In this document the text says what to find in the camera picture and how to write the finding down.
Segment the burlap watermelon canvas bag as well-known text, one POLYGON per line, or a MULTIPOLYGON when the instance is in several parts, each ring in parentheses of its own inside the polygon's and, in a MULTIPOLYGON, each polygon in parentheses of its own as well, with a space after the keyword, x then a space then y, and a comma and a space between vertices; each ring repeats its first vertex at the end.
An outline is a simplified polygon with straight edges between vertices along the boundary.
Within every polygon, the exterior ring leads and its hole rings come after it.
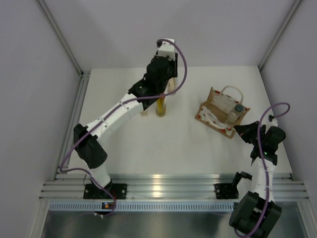
POLYGON ((195 119, 203 123, 204 125, 214 129, 225 137, 231 139, 236 132, 234 126, 240 125, 245 115, 251 109, 249 107, 246 107, 243 104, 243 101, 243 92, 235 86, 226 85, 220 91, 211 88, 207 99, 200 104, 198 112, 195 115, 195 119), (239 100, 228 94, 225 94, 225 90, 229 88, 236 90, 240 94, 239 100), (228 117, 228 114, 231 109, 237 104, 243 105, 245 109, 234 125, 227 125, 226 119, 228 117))

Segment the white cap amber bottle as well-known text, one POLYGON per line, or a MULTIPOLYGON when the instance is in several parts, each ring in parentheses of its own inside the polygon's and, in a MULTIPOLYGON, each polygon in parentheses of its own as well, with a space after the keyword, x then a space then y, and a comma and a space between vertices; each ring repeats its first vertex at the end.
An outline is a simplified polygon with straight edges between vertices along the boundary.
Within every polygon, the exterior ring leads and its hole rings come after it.
POLYGON ((150 109, 150 108, 145 109, 144 111, 142 111, 142 112, 140 113, 140 115, 141 115, 142 117, 147 117, 147 116, 148 116, 148 113, 149 113, 149 109, 150 109))
POLYGON ((167 94, 169 96, 175 95, 177 87, 178 87, 178 78, 177 77, 171 78, 167 84, 167 94))

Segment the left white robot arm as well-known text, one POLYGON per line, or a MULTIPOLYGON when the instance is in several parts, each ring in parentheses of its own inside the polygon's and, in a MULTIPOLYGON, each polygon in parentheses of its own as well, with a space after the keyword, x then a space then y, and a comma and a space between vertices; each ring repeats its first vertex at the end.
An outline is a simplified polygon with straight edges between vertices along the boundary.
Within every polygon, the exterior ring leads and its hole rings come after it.
POLYGON ((109 197, 112 192, 111 178, 106 169, 107 153, 102 143, 163 95, 169 80, 177 77, 177 58, 178 54, 174 50, 157 50, 143 78, 114 107, 85 126, 75 126, 75 151, 88 166, 94 179, 95 193, 99 197, 109 197))

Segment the red cap yellow bottle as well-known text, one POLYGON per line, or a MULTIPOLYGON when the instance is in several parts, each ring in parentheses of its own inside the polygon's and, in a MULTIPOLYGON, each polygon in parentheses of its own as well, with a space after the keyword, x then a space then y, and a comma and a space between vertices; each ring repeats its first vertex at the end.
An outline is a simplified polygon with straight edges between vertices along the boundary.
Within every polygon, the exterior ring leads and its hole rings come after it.
POLYGON ((165 97, 160 97, 156 101, 156 115, 158 117, 165 116, 166 113, 166 104, 165 104, 165 97))

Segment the grey cap clear bottle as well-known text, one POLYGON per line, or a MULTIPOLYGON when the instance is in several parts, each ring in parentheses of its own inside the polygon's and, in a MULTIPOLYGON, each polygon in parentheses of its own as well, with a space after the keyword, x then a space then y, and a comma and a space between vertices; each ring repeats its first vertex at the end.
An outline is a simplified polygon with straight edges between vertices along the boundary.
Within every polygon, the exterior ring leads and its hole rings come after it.
POLYGON ((245 107, 241 104, 235 105, 228 114, 226 119, 227 125, 234 125, 236 121, 240 118, 244 111, 245 107))

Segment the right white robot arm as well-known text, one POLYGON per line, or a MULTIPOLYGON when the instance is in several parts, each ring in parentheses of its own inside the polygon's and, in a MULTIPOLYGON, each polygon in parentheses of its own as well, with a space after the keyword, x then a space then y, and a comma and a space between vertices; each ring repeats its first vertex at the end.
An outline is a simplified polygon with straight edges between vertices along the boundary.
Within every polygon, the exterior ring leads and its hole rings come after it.
POLYGON ((266 238, 281 216, 281 207, 275 204, 272 180, 277 166, 279 144, 286 133, 273 119, 264 125, 256 121, 248 125, 236 125, 236 132, 244 142, 252 144, 251 173, 236 173, 231 193, 239 202, 229 219, 229 224, 242 237, 266 238))

